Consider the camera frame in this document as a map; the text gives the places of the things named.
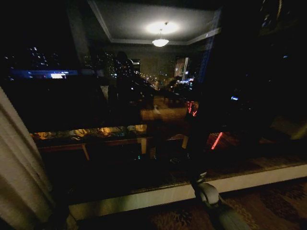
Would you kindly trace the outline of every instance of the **lamp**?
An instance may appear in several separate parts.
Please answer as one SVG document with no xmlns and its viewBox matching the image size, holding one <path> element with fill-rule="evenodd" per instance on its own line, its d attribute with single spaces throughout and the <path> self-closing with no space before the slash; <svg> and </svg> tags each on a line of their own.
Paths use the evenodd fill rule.
<svg viewBox="0 0 307 230">
<path fill-rule="evenodd" d="M 160 39 L 153 40 L 153 45 L 157 47 L 163 47 L 165 46 L 169 41 L 166 39 L 162 39 L 162 29 L 160 29 Z"/>
<path fill-rule="evenodd" d="M 153 45 L 154 46 L 157 46 L 157 47 L 163 47 L 165 46 L 169 41 L 166 40 L 166 39 L 156 39 L 156 40 L 153 40 Z"/>
</svg>

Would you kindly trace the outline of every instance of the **ceiling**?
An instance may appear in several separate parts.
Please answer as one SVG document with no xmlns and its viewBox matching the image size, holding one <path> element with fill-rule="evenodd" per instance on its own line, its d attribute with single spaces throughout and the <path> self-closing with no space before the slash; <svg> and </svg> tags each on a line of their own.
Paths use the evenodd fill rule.
<svg viewBox="0 0 307 230">
<path fill-rule="evenodd" d="M 107 0 L 88 3 L 111 43 L 151 44 L 159 34 L 152 34 L 147 28 L 156 22 L 177 25 L 175 32 L 163 35 L 170 45 L 190 45 L 220 31 L 210 30 L 214 11 Z"/>
</svg>

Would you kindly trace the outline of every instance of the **patterned carpet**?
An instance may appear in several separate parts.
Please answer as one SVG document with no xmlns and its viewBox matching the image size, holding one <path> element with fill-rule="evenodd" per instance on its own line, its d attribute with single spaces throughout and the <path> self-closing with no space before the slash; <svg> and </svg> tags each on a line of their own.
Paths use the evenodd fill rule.
<svg viewBox="0 0 307 230">
<path fill-rule="evenodd" d="M 252 230 L 307 230 L 307 178 L 222 194 Z M 195 199 L 79 222 L 80 229 L 213 230 Z"/>
</svg>

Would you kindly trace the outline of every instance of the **white curtain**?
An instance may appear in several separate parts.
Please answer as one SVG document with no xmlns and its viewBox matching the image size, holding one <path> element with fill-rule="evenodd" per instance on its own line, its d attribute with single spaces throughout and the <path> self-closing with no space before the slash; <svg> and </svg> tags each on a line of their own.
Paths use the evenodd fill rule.
<svg viewBox="0 0 307 230">
<path fill-rule="evenodd" d="M 47 222 L 50 191 L 37 147 L 0 87 L 0 217 L 17 230 Z"/>
</svg>

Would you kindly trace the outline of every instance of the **night sky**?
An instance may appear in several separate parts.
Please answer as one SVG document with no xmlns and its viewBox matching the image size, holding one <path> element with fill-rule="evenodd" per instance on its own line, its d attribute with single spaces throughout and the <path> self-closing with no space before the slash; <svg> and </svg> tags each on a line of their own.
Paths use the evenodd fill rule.
<svg viewBox="0 0 307 230">
<path fill-rule="evenodd" d="M 5 55 L 19 55 L 35 46 L 42 53 L 57 53 L 61 67 L 76 67 L 64 1 L 9 2 L 4 18 Z"/>
</svg>

